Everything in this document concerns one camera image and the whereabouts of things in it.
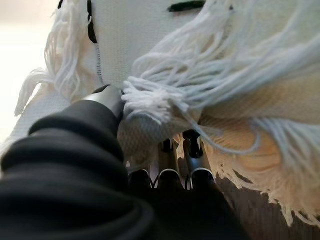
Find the yarn fringe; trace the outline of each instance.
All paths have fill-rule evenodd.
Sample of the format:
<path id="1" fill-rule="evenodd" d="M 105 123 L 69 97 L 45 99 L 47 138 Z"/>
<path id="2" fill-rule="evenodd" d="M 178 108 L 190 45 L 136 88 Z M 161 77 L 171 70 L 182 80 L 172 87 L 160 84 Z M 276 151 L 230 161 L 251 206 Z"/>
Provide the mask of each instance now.
<path id="1" fill-rule="evenodd" d="M 229 10 L 230 4 L 235 10 Z M 319 33 L 315 31 L 308 40 L 288 44 L 298 37 L 301 18 L 319 6 L 319 1 L 298 0 L 281 32 L 249 47 L 246 43 L 253 32 L 256 4 L 254 0 L 207 0 L 194 20 L 138 58 L 133 63 L 132 76 L 124 82 L 124 116 L 147 115 L 162 124 L 175 116 L 172 109 L 178 109 L 179 115 L 206 140 L 205 150 L 216 161 L 210 163 L 213 172 L 227 177 L 238 188 L 268 193 L 271 203 L 281 205 L 289 226 L 293 212 L 303 222 L 320 227 L 316 218 L 320 215 L 319 125 L 253 118 L 249 125 L 255 142 L 248 149 L 237 150 L 214 142 L 208 130 L 191 117 L 192 111 L 201 111 L 286 76 L 299 76 L 307 68 L 320 74 L 318 67 L 310 67 L 320 63 Z M 230 31 L 231 25 L 237 27 Z M 237 159 L 261 146 L 261 129 L 276 142 L 281 164 L 264 171 L 250 171 Z M 228 157 L 214 160 L 217 153 Z"/>
<path id="2" fill-rule="evenodd" d="M 62 7 L 53 13 L 55 20 L 44 49 L 46 69 L 35 69 L 25 79 L 14 111 L 16 116 L 23 112 L 38 84 L 53 85 L 69 100 L 79 94 L 82 80 L 77 64 L 80 44 L 89 24 L 88 13 L 80 4 L 79 0 L 64 0 Z"/>

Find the black stitching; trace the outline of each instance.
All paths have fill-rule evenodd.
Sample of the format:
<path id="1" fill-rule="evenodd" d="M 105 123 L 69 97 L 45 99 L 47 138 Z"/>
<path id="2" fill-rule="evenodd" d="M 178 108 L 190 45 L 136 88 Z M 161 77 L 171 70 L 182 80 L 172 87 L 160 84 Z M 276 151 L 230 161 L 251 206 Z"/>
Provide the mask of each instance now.
<path id="1" fill-rule="evenodd" d="M 100 49 L 99 45 L 95 44 L 96 49 L 96 74 L 102 84 L 104 84 L 104 79 L 102 78 L 102 70 L 101 70 L 101 56 L 100 56 Z"/>
<path id="2" fill-rule="evenodd" d="M 169 12 L 182 12 L 192 9 L 200 9 L 204 6 L 206 1 L 185 1 L 172 4 L 167 8 Z"/>
<path id="3" fill-rule="evenodd" d="M 91 0 L 87 0 L 86 1 L 86 7 L 87 7 L 87 12 L 88 12 L 88 21 L 91 18 L 91 21 L 88 24 L 88 37 L 91 40 L 91 42 L 96 44 L 97 43 L 97 38 L 96 38 L 95 30 L 94 30 L 94 20 L 93 20 L 93 17 L 92 17 Z"/>
<path id="4" fill-rule="evenodd" d="M 58 3 L 58 9 L 61 8 L 63 1 L 64 1 L 64 0 L 60 0 L 60 1 L 59 1 L 59 3 Z"/>

